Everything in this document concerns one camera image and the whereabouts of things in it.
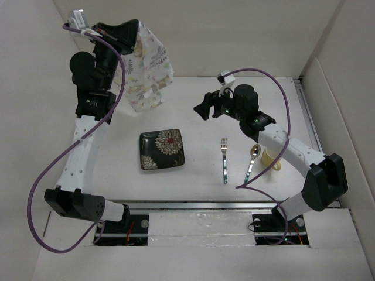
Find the spoon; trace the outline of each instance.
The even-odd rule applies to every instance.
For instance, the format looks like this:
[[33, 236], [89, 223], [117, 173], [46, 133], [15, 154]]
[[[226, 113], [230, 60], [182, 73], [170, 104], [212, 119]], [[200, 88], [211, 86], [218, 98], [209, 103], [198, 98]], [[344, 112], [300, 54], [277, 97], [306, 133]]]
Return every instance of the spoon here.
[[253, 148], [250, 150], [251, 161], [250, 161], [250, 165], [249, 165], [248, 170], [247, 170], [247, 174], [246, 174], [244, 183], [248, 182], [248, 178], [250, 177], [251, 170], [253, 169], [254, 161], [255, 161], [256, 158], [258, 158], [258, 156], [260, 154], [260, 150], [261, 150], [261, 148], [260, 148], [259, 144], [254, 145]]

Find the white napkin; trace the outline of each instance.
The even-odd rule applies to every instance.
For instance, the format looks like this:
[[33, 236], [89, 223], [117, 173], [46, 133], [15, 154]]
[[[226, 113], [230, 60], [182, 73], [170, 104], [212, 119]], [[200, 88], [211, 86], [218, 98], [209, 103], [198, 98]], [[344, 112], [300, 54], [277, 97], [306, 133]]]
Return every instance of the white napkin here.
[[[125, 63], [125, 96], [137, 112], [161, 105], [164, 100], [160, 92], [173, 80], [173, 68], [163, 44], [141, 22], [137, 42], [132, 54], [122, 56]], [[114, 84], [120, 89], [122, 73], [117, 67]]]

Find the fork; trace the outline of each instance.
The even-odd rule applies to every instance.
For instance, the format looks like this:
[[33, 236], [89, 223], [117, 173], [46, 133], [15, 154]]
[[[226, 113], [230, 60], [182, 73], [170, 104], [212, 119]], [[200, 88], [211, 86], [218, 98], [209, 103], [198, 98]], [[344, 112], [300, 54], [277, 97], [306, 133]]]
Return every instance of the fork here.
[[227, 179], [227, 138], [221, 139], [221, 152], [223, 153], [223, 175], [224, 175], [224, 183], [228, 182]]

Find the yellow cup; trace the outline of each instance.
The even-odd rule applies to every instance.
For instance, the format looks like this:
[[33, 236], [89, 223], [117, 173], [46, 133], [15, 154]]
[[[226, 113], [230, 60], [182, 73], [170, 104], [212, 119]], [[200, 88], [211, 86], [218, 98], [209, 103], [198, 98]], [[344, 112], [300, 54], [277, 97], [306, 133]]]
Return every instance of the yellow cup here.
[[[279, 155], [279, 153], [269, 149], [269, 148], [265, 148], [263, 150], [263, 154], [262, 154], [262, 163], [265, 165], [265, 166], [269, 166], [275, 159], [276, 157]], [[281, 164], [280, 164], [280, 160], [282, 158], [280, 158], [276, 164], [272, 167], [275, 171], [280, 171], [281, 169]]]

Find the square plate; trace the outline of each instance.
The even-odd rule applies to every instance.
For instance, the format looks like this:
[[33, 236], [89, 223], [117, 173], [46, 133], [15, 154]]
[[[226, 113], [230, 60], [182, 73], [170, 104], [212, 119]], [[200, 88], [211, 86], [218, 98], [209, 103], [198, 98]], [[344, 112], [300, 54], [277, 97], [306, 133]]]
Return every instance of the square plate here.
[[141, 133], [139, 151], [142, 170], [166, 169], [185, 164], [179, 129]]

